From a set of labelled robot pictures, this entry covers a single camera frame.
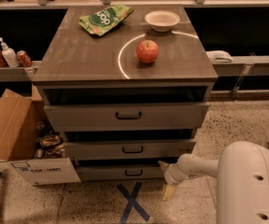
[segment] brown tabletop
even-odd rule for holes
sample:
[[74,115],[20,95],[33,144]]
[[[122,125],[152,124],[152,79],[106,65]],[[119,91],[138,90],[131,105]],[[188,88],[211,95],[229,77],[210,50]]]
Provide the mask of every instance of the brown tabletop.
[[[132,6],[133,14],[118,27],[101,37],[90,35],[78,24],[78,18],[103,8],[67,10],[34,83],[217,79],[183,6]],[[155,32],[144,19],[153,10],[173,11],[180,23],[170,32]],[[159,45],[160,53],[153,64],[142,64],[136,57],[136,45],[143,39]]]

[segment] blue tape x mark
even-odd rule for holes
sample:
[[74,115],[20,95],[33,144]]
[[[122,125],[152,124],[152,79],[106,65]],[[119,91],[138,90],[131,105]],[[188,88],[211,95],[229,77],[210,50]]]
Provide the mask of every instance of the blue tape x mark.
[[140,191],[142,186],[141,182],[136,182],[134,190],[131,195],[129,195],[128,190],[122,185],[118,184],[117,188],[120,190],[120,192],[123,194],[123,196],[128,200],[128,203],[126,204],[124,213],[120,219],[120,223],[126,223],[128,216],[131,214],[132,208],[138,212],[138,214],[146,221],[149,221],[149,214],[143,209],[143,207],[135,200],[137,197],[138,192]]

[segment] bottle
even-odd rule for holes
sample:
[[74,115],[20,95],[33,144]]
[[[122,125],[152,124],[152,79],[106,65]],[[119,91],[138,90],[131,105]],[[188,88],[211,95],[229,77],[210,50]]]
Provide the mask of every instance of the bottle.
[[18,67],[20,66],[20,61],[16,56],[14,49],[11,49],[5,42],[3,42],[3,38],[0,37],[0,42],[2,46],[2,54],[10,67]]

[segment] bottle cap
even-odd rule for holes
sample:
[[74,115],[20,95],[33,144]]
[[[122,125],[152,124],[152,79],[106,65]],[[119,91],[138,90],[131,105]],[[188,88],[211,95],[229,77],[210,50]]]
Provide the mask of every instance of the bottle cap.
[[8,49],[8,45],[3,41],[2,37],[0,37],[0,42],[1,42],[2,49]]

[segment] drawer handle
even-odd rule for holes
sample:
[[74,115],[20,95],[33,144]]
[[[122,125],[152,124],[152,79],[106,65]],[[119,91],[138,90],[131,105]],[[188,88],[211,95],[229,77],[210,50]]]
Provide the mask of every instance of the drawer handle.
[[141,146],[140,150],[127,150],[127,148],[122,147],[123,153],[142,153],[144,151],[144,148]]
[[127,170],[125,170],[125,175],[128,175],[128,176],[142,175],[142,174],[143,174],[143,170],[142,169],[140,171],[130,171],[130,172],[128,172]]
[[136,115],[130,116],[130,115],[122,115],[119,112],[116,112],[116,119],[141,119],[142,112],[138,112]]

